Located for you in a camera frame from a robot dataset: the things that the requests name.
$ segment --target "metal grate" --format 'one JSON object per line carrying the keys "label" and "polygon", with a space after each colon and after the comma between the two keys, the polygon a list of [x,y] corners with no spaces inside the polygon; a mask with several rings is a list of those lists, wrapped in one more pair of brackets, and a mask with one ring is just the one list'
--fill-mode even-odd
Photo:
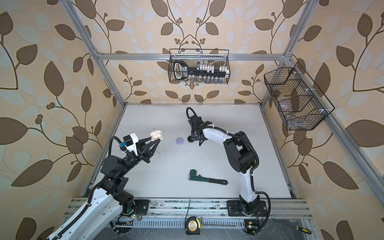
{"label": "metal grate", "polygon": [[[243,219],[203,219],[199,218],[203,228],[244,228]],[[183,218],[161,218],[161,219],[143,219],[141,221],[129,221],[120,218],[116,222],[116,227],[137,227],[137,228],[184,228]]]}
{"label": "metal grate", "polygon": [[327,98],[314,82],[308,87],[299,75],[300,69],[278,68],[264,74],[268,92],[287,130],[313,130],[334,110],[323,106],[312,91]]}
{"label": "metal grate", "polygon": [[229,50],[170,49],[168,77],[170,83],[228,84]]}

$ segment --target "wallpaper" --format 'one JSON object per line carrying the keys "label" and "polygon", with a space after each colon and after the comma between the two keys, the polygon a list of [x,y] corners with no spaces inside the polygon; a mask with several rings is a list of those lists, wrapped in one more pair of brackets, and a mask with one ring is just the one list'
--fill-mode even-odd
{"label": "wallpaper", "polygon": [[384,2],[320,4],[293,59],[321,85],[338,119],[383,176]]}
{"label": "wallpaper", "polygon": [[73,0],[99,52],[283,53],[304,0]]}
{"label": "wallpaper", "polygon": [[288,172],[324,240],[382,239],[384,208],[325,122],[287,131],[274,104],[265,107]]}
{"label": "wallpaper", "polygon": [[57,1],[0,1],[0,231],[45,239],[120,110]]}
{"label": "wallpaper", "polygon": [[[383,1],[320,0],[293,54],[381,174],[383,10]],[[326,123],[313,131],[287,131],[272,101],[265,109],[323,239],[382,239],[384,209]]]}
{"label": "wallpaper", "polygon": [[109,61],[107,68],[127,103],[258,103],[266,88],[263,75],[273,61],[232,61],[228,84],[170,83],[166,61]]}

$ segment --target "white tabletop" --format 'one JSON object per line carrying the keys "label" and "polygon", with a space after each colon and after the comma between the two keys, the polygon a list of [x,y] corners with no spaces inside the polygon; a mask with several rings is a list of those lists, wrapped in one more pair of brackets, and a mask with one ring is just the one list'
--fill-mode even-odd
{"label": "white tabletop", "polygon": [[[229,132],[245,132],[260,160],[253,172],[256,191],[265,191],[271,198],[291,198],[258,105],[128,105],[115,136],[122,140],[134,132],[143,139],[159,129],[164,138],[149,164],[141,161],[126,174],[129,180],[124,189],[127,192],[145,198],[239,197],[238,173],[230,166],[224,147],[210,140],[200,147],[198,142],[187,141],[190,125],[185,110],[188,106],[203,121]],[[176,144],[178,137],[184,139],[182,145]],[[125,156],[116,142],[112,155]],[[203,177],[225,179],[228,185],[189,181],[191,169]],[[96,182],[102,177],[99,173]]]}

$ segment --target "purple disc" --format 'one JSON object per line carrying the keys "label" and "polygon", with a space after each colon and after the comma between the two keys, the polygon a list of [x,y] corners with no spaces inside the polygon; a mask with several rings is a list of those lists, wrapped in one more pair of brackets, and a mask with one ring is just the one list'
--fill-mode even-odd
{"label": "purple disc", "polygon": [[176,139],[176,143],[179,144],[179,145],[183,144],[183,142],[184,142],[184,140],[181,137],[178,137]]}

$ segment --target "black wire mesh basket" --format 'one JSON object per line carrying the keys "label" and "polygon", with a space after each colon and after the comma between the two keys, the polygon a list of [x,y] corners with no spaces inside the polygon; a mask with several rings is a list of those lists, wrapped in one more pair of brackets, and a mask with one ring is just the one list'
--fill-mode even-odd
{"label": "black wire mesh basket", "polygon": [[[310,131],[334,110],[334,106],[315,81],[312,80],[311,87],[303,81],[301,69],[298,64],[293,68],[278,68],[264,74],[264,81],[286,129]],[[325,97],[331,107],[323,105],[314,92]]]}
{"label": "black wire mesh basket", "polygon": [[168,77],[170,83],[228,84],[231,75],[229,50],[176,49],[169,50]]}

